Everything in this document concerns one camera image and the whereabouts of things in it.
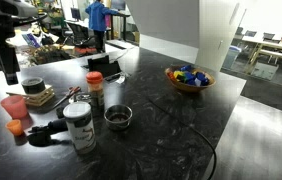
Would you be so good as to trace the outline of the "white sugar tin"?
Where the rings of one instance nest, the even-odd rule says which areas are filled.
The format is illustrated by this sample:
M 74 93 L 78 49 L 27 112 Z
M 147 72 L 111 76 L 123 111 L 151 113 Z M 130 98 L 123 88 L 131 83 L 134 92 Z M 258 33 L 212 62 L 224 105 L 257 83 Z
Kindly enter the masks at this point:
M 64 108 L 63 114 L 76 152 L 91 152 L 96 140 L 90 104 L 83 101 L 71 103 Z

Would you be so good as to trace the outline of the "wooden bowl of blocks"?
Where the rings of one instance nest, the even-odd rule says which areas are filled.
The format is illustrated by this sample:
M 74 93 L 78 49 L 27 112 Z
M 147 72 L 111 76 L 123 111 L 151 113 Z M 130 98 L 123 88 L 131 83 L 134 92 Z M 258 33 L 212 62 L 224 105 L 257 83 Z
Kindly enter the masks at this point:
M 171 66 L 165 70 L 165 75 L 175 88 L 191 93 L 212 87 L 216 83 L 212 75 L 191 65 Z

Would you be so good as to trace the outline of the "orange-lid spice jar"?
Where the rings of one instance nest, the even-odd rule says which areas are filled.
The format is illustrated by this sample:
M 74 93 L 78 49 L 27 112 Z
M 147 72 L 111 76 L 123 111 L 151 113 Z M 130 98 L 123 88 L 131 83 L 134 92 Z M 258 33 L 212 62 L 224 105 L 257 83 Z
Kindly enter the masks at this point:
M 95 107 L 104 105 L 103 75 L 99 71 L 91 71 L 86 74 L 88 92 L 91 95 L 91 104 Z

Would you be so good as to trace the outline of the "person in blue jacket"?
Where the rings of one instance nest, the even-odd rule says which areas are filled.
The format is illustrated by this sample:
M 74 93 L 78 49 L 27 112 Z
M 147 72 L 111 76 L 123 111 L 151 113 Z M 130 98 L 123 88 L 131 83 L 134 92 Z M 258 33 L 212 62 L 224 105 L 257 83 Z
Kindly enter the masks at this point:
M 98 53 L 103 52 L 104 32 L 106 31 L 106 15 L 117 15 L 118 11 L 111 10 L 104 6 L 103 0 L 95 0 L 90 4 L 85 12 L 89 15 L 89 28 L 93 30 L 96 36 L 96 50 Z

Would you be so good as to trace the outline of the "large orange plastic cup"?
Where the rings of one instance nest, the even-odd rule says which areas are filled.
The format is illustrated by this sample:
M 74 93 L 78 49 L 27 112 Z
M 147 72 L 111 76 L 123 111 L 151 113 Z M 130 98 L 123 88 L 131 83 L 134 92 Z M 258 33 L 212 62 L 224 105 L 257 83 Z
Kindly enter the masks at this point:
M 25 100 L 21 95 L 12 95 L 0 101 L 0 105 L 13 118 L 23 118 L 28 114 Z

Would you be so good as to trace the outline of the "small orange plastic cup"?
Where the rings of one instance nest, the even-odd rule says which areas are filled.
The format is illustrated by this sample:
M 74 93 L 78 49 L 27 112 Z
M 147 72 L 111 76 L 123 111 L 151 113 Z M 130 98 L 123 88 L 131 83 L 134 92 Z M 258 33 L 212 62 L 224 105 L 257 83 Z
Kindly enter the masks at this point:
M 9 121 L 5 127 L 14 135 L 20 136 L 23 134 L 23 128 L 19 119 Z

